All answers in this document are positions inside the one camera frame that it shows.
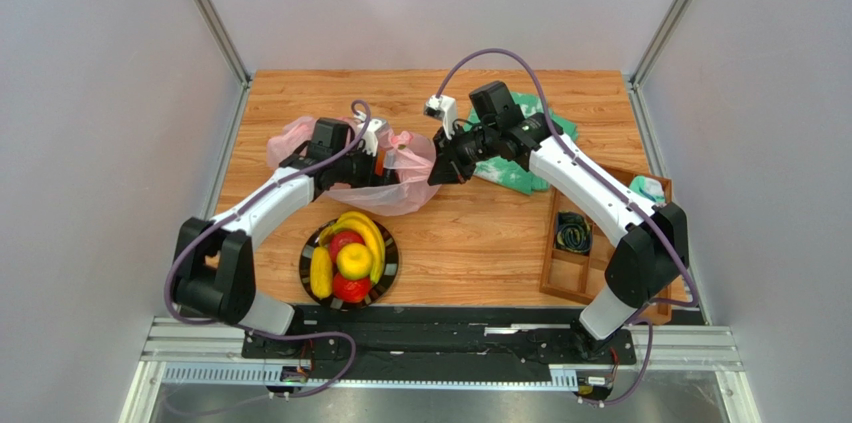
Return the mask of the green fruit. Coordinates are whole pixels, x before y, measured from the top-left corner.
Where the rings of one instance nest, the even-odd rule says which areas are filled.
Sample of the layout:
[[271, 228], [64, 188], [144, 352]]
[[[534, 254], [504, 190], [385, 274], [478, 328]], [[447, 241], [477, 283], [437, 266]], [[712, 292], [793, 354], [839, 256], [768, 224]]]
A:
[[345, 278], [357, 280], [368, 277], [371, 273], [374, 257], [364, 244], [349, 244], [338, 254], [337, 268]]

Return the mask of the dark round plate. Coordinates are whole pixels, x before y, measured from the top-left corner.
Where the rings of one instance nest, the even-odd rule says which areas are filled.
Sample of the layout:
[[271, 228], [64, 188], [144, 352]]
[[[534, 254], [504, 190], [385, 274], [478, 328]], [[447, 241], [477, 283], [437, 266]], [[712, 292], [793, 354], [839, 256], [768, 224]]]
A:
[[367, 215], [345, 212], [304, 245], [299, 278], [307, 295], [339, 311], [366, 308], [384, 298], [401, 269], [396, 239]]

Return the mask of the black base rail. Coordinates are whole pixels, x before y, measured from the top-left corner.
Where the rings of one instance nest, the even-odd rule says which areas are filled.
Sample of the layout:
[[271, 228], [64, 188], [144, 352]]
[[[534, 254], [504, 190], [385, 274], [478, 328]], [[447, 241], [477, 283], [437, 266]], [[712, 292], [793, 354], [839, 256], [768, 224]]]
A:
[[588, 365], [608, 373], [640, 362], [631, 334], [620, 330], [582, 354], [570, 307], [387, 306], [337, 311], [300, 305], [290, 331], [308, 342], [245, 336], [247, 359], [311, 364], [310, 376], [334, 376], [350, 362], [348, 380], [539, 383], [553, 365]]

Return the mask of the yellow mango fruit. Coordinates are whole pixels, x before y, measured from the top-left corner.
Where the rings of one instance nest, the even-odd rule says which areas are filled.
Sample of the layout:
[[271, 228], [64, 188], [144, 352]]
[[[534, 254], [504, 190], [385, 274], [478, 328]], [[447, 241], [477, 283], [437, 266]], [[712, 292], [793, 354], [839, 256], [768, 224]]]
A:
[[309, 283], [311, 292], [319, 299], [328, 298], [333, 291], [333, 268], [330, 253], [323, 246], [316, 247], [311, 257]]

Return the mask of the pink plastic bag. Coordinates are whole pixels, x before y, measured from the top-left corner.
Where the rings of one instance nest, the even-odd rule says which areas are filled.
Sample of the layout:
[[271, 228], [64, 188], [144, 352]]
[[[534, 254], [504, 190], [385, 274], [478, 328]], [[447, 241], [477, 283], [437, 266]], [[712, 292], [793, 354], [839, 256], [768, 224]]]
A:
[[[267, 142], [267, 165], [270, 168], [308, 141], [317, 128], [318, 119], [300, 117], [286, 125], [281, 134]], [[418, 211], [438, 191], [427, 183], [435, 162], [435, 150], [425, 136], [403, 131], [395, 133], [389, 125], [380, 136], [379, 152], [385, 153], [384, 166], [390, 171], [390, 184], [380, 187], [349, 188], [333, 185], [328, 198], [380, 216], [399, 216]]]

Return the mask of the yellow banana bunch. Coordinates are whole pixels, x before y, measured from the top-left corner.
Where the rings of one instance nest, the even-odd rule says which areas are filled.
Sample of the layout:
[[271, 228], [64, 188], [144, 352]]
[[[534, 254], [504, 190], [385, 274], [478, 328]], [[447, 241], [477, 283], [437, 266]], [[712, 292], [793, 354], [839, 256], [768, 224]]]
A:
[[332, 237], [344, 230], [351, 230], [360, 234], [364, 240], [364, 245], [372, 252], [374, 263], [368, 277], [372, 281], [372, 285], [376, 285], [384, 274], [386, 263], [385, 239], [380, 229], [372, 219], [360, 212], [345, 212], [334, 223], [331, 223], [320, 231], [318, 237], [319, 245], [326, 246], [328, 249]]

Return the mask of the red tomato fruit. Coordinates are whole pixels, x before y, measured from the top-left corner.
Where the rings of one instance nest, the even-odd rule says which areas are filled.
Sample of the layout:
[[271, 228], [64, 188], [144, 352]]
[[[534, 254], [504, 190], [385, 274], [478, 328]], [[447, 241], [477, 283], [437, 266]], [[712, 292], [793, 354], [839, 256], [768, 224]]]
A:
[[372, 281], [369, 277], [350, 280], [337, 273], [332, 280], [332, 294], [346, 303], [363, 301], [371, 289]]

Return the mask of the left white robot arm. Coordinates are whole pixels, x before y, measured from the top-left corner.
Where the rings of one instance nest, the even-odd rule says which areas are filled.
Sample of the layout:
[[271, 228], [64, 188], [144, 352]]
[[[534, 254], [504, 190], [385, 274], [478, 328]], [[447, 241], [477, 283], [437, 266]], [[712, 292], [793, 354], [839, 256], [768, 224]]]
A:
[[319, 119], [306, 141], [285, 157], [259, 189], [210, 220], [192, 217], [179, 230], [164, 299], [198, 313], [196, 323], [220, 322], [265, 337], [285, 335], [296, 310], [260, 292], [254, 253], [288, 217], [336, 184], [377, 182], [380, 118], [356, 114], [357, 124]]

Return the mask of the wooden compartment tray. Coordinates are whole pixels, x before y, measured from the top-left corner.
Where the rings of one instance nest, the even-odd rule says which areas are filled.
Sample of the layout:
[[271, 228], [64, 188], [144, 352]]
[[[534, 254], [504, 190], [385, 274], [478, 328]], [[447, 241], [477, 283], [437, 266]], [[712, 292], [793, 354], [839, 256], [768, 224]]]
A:
[[[668, 178], [606, 165], [603, 168], [625, 186], [629, 186], [637, 175], [655, 178], [663, 183], [670, 201], [672, 200], [673, 184]], [[606, 267], [615, 247], [599, 225], [593, 222], [591, 217], [587, 216], [569, 197], [556, 190], [552, 184], [550, 196], [550, 217], [553, 220], [553, 229], [548, 230], [547, 236], [550, 238], [551, 247], [545, 249], [539, 291], [570, 302], [589, 304], [604, 289]], [[580, 249], [583, 251], [576, 248], [566, 249], [565, 239], [558, 235], [560, 227], [564, 227], [559, 224], [559, 218], [569, 213], [578, 215], [574, 220], [576, 223], [581, 223], [579, 227], [585, 230], [577, 235], [576, 224], [574, 228], [569, 229], [569, 233], [574, 233], [575, 240], [579, 240]], [[675, 283], [669, 284], [657, 296], [661, 298], [685, 296], [684, 291], [682, 279], [677, 277]], [[664, 325], [671, 321], [672, 314], [673, 306], [655, 305], [647, 308], [642, 316], [654, 324]]]

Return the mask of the red apple fruit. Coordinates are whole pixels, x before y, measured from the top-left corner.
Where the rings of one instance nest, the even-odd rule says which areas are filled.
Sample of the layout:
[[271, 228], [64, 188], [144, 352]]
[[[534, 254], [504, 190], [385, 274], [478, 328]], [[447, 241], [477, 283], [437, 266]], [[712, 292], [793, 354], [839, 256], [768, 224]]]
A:
[[364, 244], [364, 240], [360, 234], [351, 230], [344, 230], [332, 237], [328, 245], [328, 251], [331, 260], [336, 263], [339, 252], [349, 244]]

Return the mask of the teal white sock upper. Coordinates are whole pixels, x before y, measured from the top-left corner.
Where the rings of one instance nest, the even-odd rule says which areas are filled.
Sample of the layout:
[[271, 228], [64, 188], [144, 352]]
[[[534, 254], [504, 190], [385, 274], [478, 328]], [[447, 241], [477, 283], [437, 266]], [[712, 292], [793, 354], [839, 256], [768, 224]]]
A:
[[637, 175], [629, 184], [629, 189], [655, 205], [663, 205], [670, 201], [663, 183], [655, 178]]

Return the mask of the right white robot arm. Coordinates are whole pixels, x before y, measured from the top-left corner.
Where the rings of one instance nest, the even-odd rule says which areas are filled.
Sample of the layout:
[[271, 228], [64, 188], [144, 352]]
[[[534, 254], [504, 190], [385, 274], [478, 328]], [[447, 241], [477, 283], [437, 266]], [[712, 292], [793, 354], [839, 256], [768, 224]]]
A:
[[455, 99], [431, 96], [426, 116], [440, 121], [433, 138], [431, 185], [463, 184], [477, 164], [494, 157], [517, 163], [567, 197], [614, 247], [605, 286], [573, 329], [591, 344], [608, 340], [677, 277], [688, 275], [685, 212], [655, 204], [585, 155], [547, 109], [524, 116], [507, 85], [495, 81], [470, 95], [478, 122], [458, 117]]

